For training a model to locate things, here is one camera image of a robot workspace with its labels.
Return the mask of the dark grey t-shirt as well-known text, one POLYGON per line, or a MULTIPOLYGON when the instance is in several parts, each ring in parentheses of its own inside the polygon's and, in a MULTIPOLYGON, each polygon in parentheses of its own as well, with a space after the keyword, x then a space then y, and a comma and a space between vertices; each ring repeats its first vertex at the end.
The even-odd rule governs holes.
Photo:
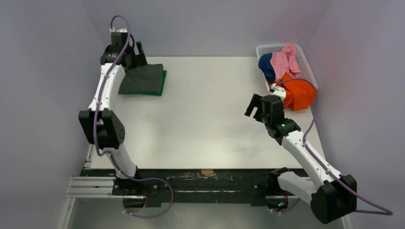
POLYGON ((152 81, 162 76, 163 64, 147 64, 126 71, 118 94, 120 95, 150 95, 152 81))

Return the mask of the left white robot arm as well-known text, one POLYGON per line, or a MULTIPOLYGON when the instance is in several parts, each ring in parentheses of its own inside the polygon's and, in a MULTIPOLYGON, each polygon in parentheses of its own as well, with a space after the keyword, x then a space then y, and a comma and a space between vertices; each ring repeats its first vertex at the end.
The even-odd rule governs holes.
POLYGON ((130 195, 142 190, 138 167, 130 159, 124 145, 126 130, 114 112, 114 105, 126 71, 133 64, 133 37, 127 29, 111 29, 111 44, 100 58, 100 79, 92 102, 78 114, 80 125, 96 155, 107 157, 116 173, 116 188, 124 188, 130 195))

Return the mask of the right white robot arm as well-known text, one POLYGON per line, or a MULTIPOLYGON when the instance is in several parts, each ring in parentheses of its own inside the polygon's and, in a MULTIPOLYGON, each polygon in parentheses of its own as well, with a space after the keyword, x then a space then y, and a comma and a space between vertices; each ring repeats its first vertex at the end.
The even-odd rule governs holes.
POLYGON ((286 118, 281 98, 254 94, 245 116, 264 124, 268 135, 301 165, 308 178, 283 167, 272 171, 266 185, 274 194, 287 191, 309 204, 316 219, 328 224, 357 209, 357 181, 331 166, 305 139, 299 125, 286 118))

